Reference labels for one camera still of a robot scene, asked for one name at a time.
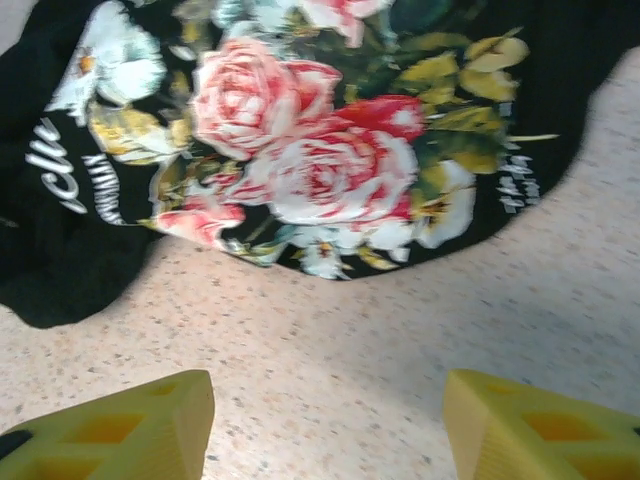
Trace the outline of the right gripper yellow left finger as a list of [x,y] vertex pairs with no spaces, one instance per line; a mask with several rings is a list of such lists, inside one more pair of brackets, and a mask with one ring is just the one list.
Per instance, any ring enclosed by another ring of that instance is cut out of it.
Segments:
[[202,480],[210,374],[182,371],[0,434],[0,480]]

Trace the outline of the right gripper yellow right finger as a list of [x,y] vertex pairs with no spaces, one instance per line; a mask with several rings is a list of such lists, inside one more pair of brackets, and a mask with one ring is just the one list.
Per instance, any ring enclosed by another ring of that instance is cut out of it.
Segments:
[[640,417],[469,369],[447,375],[457,480],[640,480]]

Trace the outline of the black floral print t-shirt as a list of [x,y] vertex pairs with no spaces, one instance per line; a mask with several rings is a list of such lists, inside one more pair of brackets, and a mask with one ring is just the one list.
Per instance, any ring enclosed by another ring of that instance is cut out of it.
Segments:
[[640,0],[34,0],[0,54],[0,305],[105,309],[170,235],[350,280],[565,176]]

